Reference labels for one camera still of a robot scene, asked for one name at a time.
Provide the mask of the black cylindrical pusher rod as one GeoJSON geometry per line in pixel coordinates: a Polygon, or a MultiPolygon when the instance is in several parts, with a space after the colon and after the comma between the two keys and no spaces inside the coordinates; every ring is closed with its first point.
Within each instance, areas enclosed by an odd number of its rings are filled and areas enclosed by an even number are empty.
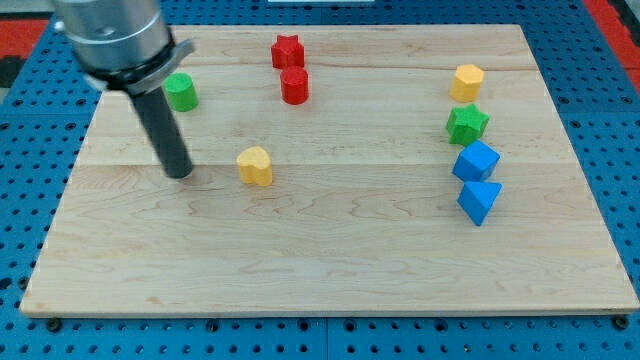
{"type": "Polygon", "coordinates": [[[190,175],[193,164],[172,110],[161,88],[130,97],[167,177],[190,175]]]}

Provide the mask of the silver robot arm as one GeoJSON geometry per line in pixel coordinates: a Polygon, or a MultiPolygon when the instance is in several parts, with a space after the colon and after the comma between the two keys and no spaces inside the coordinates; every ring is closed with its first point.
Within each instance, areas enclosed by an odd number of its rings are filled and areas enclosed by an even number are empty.
{"type": "Polygon", "coordinates": [[[53,0],[55,28],[64,33],[90,83],[125,93],[167,177],[193,170],[162,89],[188,55],[192,40],[176,42],[155,0],[53,0]]]}

